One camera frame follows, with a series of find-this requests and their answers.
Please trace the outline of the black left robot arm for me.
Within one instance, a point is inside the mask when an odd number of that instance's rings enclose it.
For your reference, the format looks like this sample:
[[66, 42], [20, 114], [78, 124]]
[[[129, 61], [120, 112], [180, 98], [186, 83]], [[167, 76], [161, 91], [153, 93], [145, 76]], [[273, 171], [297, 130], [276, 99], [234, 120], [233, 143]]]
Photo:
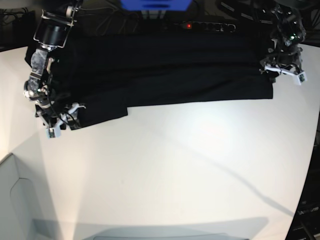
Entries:
[[302, 68], [302, 51], [299, 46], [306, 38], [306, 30], [300, 12], [273, 0], [263, 4], [273, 24], [270, 39], [274, 46], [260, 61], [263, 72], [289, 75], [296, 85], [307, 81]]

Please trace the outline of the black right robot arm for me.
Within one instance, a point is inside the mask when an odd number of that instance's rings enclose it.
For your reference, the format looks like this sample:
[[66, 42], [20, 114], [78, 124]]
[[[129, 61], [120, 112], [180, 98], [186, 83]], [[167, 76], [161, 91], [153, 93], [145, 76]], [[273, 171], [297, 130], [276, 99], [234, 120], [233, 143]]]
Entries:
[[33, 36], [38, 46], [30, 58], [31, 72], [24, 83], [23, 94], [35, 103], [35, 115], [42, 120], [49, 138], [59, 137], [64, 128], [80, 128], [78, 110], [85, 105], [78, 102], [58, 105], [62, 95], [53, 88], [51, 66], [55, 58], [50, 53], [65, 47], [82, 4], [81, 0], [66, 0], [54, 10], [42, 10], [40, 23]]

